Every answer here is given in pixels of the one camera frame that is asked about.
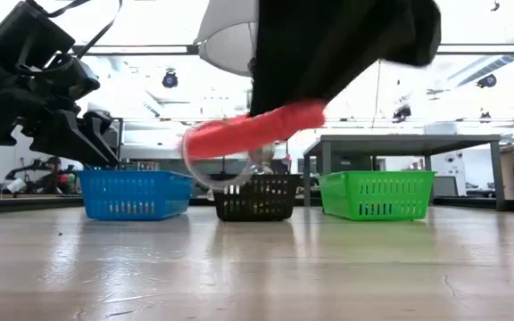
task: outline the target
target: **plastic basket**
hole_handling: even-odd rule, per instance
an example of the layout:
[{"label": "plastic basket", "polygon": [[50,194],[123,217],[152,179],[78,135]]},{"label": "plastic basket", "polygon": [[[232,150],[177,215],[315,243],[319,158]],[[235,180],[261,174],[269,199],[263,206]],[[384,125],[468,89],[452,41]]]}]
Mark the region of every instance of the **plastic basket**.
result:
[{"label": "plastic basket", "polygon": [[87,216],[160,220],[187,210],[191,177],[168,171],[89,170],[79,173]]},{"label": "plastic basket", "polygon": [[352,220],[426,217],[434,172],[350,171],[320,178],[327,214]]},{"label": "plastic basket", "polygon": [[224,191],[214,191],[218,218],[223,221],[291,218],[300,179],[298,175],[255,175],[243,186],[229,186]]}]

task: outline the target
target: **lamp shade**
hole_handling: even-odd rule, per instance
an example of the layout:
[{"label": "lamp shade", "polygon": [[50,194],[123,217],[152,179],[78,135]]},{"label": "lamp shade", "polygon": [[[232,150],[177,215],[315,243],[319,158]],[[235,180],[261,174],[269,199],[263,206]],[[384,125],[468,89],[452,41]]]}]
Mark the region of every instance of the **lamp shade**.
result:
[{"label": "lamp shade", "polygon": [[251,77],[257,46],[256,0],[210,0],[197,38],[200,58],[221,70]]}]

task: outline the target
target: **gray table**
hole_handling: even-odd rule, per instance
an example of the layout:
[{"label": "gray table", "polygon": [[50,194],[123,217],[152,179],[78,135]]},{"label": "gray table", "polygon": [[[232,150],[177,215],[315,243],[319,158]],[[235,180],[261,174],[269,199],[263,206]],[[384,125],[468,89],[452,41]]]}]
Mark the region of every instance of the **gray table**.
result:
[{"label": "gray table", "polygon": [[321,175],[331,173],[333,153],[423,156],[426,170],[432,170],[432,155],[490,144],[497,210],[504,210],[500,140],[499,135],[323,135],[304,152],[304,205],[311,205],[311,156],[320,160]]}]

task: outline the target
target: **wooden floor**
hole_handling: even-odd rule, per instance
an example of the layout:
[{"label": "wooden floor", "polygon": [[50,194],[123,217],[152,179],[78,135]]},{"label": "wooden floor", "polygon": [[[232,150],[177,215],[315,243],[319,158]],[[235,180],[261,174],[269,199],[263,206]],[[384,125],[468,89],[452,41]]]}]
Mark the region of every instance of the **wooden floor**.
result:
[{"label": "wooden floor", "polygon": [[514,214],[155,223],[0,215],[0,320],[512,320]]}]

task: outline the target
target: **green basket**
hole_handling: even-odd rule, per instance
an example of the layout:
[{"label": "green basket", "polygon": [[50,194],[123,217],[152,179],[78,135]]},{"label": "green basket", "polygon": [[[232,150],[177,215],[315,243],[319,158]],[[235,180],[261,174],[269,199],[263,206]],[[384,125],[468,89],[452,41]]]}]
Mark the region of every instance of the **green basket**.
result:
[{"label": "green basket", "polygon": [[411,220],[426,217],[434,183],[429,171],[349,171],[319,179],[327,214],[351,220]]}]

